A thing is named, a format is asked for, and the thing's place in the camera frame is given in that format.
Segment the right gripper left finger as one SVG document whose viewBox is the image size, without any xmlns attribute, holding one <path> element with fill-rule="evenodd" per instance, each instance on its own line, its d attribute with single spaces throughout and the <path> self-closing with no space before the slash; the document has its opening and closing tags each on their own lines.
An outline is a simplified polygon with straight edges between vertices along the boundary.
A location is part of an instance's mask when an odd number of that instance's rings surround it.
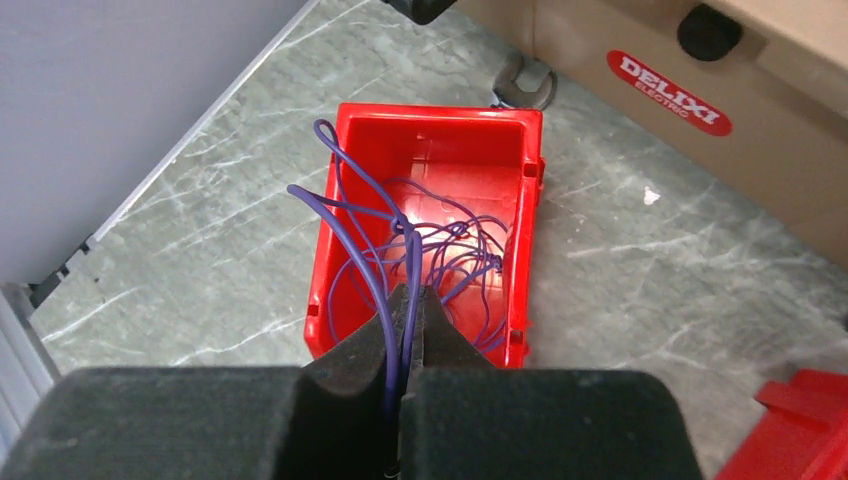
<svg viewBox="0 0 848 480">
<path fill-rule="evenodd" d="M 304 367 L 301 471 L 307 479 L 380 479 L 397 463 L 401 388 L 389 388 L 375 315 Z"/>
</svg>

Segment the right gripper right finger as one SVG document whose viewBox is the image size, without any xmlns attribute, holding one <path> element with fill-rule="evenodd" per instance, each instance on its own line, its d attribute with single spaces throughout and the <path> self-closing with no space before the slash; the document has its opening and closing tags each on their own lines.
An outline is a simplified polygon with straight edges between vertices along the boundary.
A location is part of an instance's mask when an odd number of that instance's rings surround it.
<svg viewBox="0 0 848 480">
<path fill-rule="evenodd" d="M 494 368 L 448 320 L 435 288 L 424 287 L 418 297 L 405 403 L 421 402 L 429 396 L 447 405 L 469 405 L 474 391 L 466 380 L 474 379 L 478 371 Z"/>
</svg>

